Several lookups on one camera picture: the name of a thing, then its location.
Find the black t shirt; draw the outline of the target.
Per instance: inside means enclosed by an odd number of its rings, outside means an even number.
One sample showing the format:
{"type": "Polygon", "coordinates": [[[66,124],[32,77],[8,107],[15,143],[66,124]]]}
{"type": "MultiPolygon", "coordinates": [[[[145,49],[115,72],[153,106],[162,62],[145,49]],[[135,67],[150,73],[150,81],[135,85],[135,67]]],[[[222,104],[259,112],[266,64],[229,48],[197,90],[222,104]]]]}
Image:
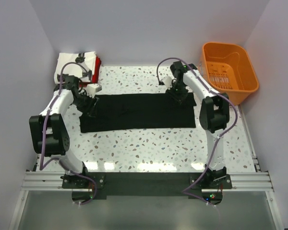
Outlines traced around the black t shirt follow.
{"type": "Polygon", "coordinates": [[[167,93],[99,95],[93,115],[82,114],[82,133],[149,128],[195,128],[192,93],[179,103],[167,93]]]}

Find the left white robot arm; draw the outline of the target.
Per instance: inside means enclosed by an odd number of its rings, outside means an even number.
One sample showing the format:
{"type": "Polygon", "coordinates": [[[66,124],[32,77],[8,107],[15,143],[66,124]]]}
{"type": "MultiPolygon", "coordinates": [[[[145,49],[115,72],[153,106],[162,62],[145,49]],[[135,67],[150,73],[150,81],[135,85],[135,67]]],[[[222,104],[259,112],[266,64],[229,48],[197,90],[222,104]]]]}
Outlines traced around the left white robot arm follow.
{"type": "Polygon", "coordinates": [[[39,115],[30,117],[29,126],[33,147],[40,154],[39,169],[44,170],[52,161],[56,161],[64,170],[63,180],[67,184],[79,188],[97,187],[88,175],[85,164],[80,161],[70,148],[70,137],[63,117],[72,104],[83,115],[93,117],[98,98],[91,92],[82,93],[81,80],[66,75],[64,80],[54,89],[54,94],[39,115]]]}

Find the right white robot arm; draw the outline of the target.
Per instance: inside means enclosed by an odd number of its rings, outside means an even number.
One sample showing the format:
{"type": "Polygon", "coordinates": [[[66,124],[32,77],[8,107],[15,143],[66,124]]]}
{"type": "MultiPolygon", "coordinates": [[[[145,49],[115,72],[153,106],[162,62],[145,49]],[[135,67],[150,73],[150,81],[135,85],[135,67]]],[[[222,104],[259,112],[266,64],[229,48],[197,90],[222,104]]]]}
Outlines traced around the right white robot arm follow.
{"type": "Polygon", "coordinates": [[[179,58],[170,66],[173,79],[164,78],[168,93],[178,103],[182,103],[188,94],[189,87],[202,101],[199,114],[200,126],[207,138],[207,162],[202,174],[188,187],[196,185],[216,188],[225,179],[227,169],[224,163],[223,136],[228,131],[229,100],[227,94],[211,88],[199,74],[195,66],[190,66],[179,58]]]}

